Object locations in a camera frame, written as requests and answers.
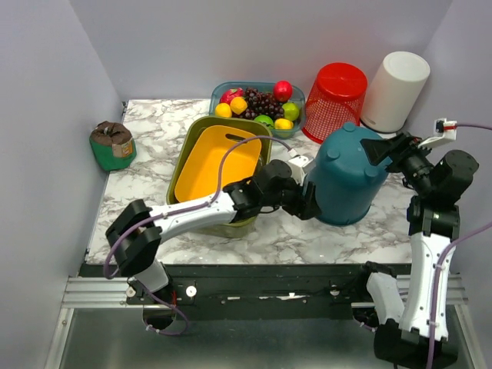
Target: red mesh basket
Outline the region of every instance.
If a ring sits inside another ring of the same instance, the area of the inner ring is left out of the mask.
[[[359,125],[366,90],[367,78],[359,68],[345,63],[325,65],[306,101],[304,134],[320,144],[347,121]]]

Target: marble table surface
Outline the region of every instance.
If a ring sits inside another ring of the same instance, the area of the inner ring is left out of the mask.
[[[131,165],[108,176],[104,197],[88,246],[86,262],[102,264],[108,254],[105,230],[126,205],[143,198],[147,205],[164,204],[188,127],[208,113],[209,100],[132,100],[124,123],[137,145]],[[315,156],[316,144],[298,132],[289,140],[299,154]],[[274,143],[272,158],[288,159]],[[390,175],[366,217],[347,227],[316,219],[300,221],[282,210],[261,214],[255,230],[240,239],[188,232],[158,250],[167,264],[308,264],[410,263],[406,208],[412,191]]]

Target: gray floor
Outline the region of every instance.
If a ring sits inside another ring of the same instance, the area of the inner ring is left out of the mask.
[[[460,343],[451,308],[450,336]],[[183,337],[146,332],[138,310],[76,312],[64,369],[392,369],[353,321],[214,321]],[[472,368],[466,352],[452,368]]]

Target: pink fruit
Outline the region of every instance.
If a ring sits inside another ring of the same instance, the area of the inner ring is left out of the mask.
[[[274,86],[274,97],[277,101],[286,102],[292,96],[292,85],[287,81],[279,81]]]
[[[221,102],[225,102],[226,104],[230,104],[233,98],[242,97],[243,89],[242,88],[231,88],[224,92],[221,97]]]

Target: green apple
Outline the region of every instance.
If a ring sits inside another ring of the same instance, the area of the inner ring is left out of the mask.
[[[289,121],[295,121],[297,118],[299,118],[299,108],[295,103],[286,102],[282,105],[282,108],[284,109],[285,119],[288,119]]]
[[[259,121],[260,123],[263,123],[270,129],[274,127],[274,121],[272,121],[268,115],[259,115],[254,119],[254,121]]]

